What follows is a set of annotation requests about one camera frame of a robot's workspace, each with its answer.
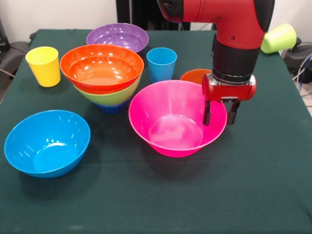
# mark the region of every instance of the purple bowl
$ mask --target purple bowl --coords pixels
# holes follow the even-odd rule
[[[140,52],[148,43],[147,33],[128,23],[113,23],[94,29],[87,36],[87,44],[112,44]]]

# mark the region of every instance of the green tablecloth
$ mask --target green tablecloth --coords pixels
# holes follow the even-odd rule
[[[90,30],[39,30],[32,47],[60,58]],[[148,32],[174,49],[175,78],[211,68],[213,32]],[[37,179],[0,154],[0,233],[311,233],[312,119],[278,54],[259,56],[257,92],[236,123],[198,153],[156,153],[130,126],[127,110],[108,116],[62,77],[40,87],[22,62],[0,106],[0,142],[36,112],[65,109],[92,130],[82,162],[68,175]],[[145,68],[139,89],[150,84]]]

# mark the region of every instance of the orange bowl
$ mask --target orange bowl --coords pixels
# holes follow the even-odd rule
[[[210,74],[211,70],[208,69],[194,69],[183,74],[180,80],[186,80],[197,84],[202,84],[205,74]]]
[[[99,94],[134,83],[142,74],[144,62],[124,47],[93,44],[67,52],[60,60],[60,69],[77,88]]]

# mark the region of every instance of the plastic bowl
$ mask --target plastic bowl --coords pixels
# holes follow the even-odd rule
[[[99,105],[111,106],[121,104],[130,98],[137,89],[140,80],[141,76],[127,88],[111,94],[90,94],[80,90],[77,87],[75,88],[91,102]]]
[[[44,111],[16,125],[4,144],[8,162],[17,170],[39,178],[54,178],[81,161],[90,141],[88,123],[63,110]]]
[[[208,69],[194,69],[184,73],[180,80],[190,81],[202,85],[204,75],[210,73],[211,70]]]
[[[114,91],[134,83],[144,62],[135,52],[116,45],[85,45],[67,52],[60,61],[64,75],[80,90]]]
[[[148,35],[140,27],[128,23],[113,23],[94,29],[87,36],[87,44],[112,44],[134,52],[148,44]]]
[[[93,104],[97,106],[99,109],[101,109],[103,112],[110,114],[110,115],[114,115],[124,110],[128,106],[130,99],[131,98],[129,98],[128,100],[124,101],[121,104],[112,105],[112,106],[99,105],[96,103],[93,103]]]
[[[204,103],[199,84],[182,80],[157,82],[132,99],[130,124],[157,152],[169,157],[189,156],[216,140],[226,126],[226,108],[214,101],[210,125],[202,124]]]

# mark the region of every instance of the black cylindrical joint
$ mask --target black cylindrical joint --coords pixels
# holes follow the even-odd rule
[[[157,0],[161,13],[170,22],[183,21],[183,0]]]
[[[243,84],[250,80],[260,48],[243,50],[214,42],[214,77],[230,84]]]

